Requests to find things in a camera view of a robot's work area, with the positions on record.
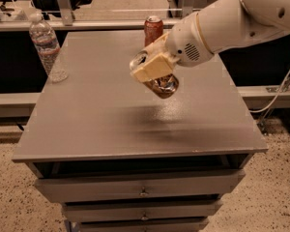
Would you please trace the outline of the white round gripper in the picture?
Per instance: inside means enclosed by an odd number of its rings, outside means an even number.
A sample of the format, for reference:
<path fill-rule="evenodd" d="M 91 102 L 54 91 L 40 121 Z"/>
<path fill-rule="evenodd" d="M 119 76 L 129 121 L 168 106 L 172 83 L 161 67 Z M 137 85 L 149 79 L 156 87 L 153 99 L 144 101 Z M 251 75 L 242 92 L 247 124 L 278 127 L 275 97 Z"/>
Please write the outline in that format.
<path fill-rule="evenodd" d="M 173 73 L 177 63 L 183 67 L 194 67 L 214 57 L 202 40 L 198 13 L 183 18 L 169 33 L 145 46 L 144 50 L 130 61 L 130 75 L 141 83 Z"/>

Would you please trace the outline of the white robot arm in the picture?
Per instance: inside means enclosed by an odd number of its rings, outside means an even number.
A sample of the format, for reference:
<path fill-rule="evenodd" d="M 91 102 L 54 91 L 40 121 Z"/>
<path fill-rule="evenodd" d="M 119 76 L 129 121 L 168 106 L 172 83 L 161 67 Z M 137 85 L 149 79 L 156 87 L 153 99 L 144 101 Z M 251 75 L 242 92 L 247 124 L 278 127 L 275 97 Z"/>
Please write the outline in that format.
<path fill-rule="evenodd" d="M 145 83 L 194 67 L 230 48 L 290 34 L 290 0 L 217 0 L 177 22 L 130 61 L 130 75 Z"/>

